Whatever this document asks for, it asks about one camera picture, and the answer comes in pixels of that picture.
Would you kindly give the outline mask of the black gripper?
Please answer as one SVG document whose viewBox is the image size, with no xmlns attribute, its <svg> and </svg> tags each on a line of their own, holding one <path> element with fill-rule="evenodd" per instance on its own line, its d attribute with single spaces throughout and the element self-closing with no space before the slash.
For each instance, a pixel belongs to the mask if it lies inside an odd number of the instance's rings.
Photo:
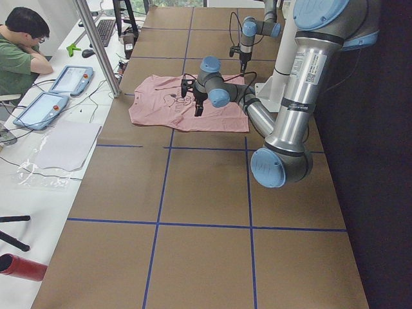
<svg viewBox="0 0 412 309">
<path fill-rule="evenodd" d="M 244 75 L 247 69 L 247 63 L 251 60 L 251 53 L 240 51 L 239 60 L 241 62 L 240 74 Z"/>
<path fill-rule="evenodd" d="M 197 86 L 192 87 L 192 93 L 196 102 L 194 116 L 202 116 L 203 102 L 208 99 L 208 94 L 200 91 Z"/>
</svg>

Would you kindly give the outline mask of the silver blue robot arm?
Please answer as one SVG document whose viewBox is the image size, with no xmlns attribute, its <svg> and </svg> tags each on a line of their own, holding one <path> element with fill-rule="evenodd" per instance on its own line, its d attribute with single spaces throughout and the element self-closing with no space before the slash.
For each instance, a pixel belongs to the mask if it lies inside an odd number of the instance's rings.
<svg viewBox="0 0 412 309">
<path fill-rule="evenodd" d="M 216 108 L 237 103 L 265 139 L 250 161 L 254 178 L 268 188 L 298 182 L 312 170 L 303 137 L 332 57 L 375 44 L 380 9 L 380 1 L 293 1 L 281 26 L 276 2 L 265 1 L 264 19 L 246 17 L 239 44 L 230 53 L 239 55 L 245 69 L 257 35 L 281 38 L 274 73 L 267 81 L 269 99 L 263 100 L 250 86 L 225 82 L 220 61 L 213 56 L 202 60 L 195 79 L 182 81 L 182 93 L 193 93 L 196 116 L 206 100 Z"/>
<path fill-rule="evenodd" d="M 263 1 L 264 18 L 257 20 L 254 17 L 246 17 L 241 28 L 239 42 L 240 73 L 244 75 L 248 62 L 252 58 L 252 52 L 257 35 L 277 37 L 281 31 L 281 25 L 277 21 L 277 1 Z"/>
</svg>

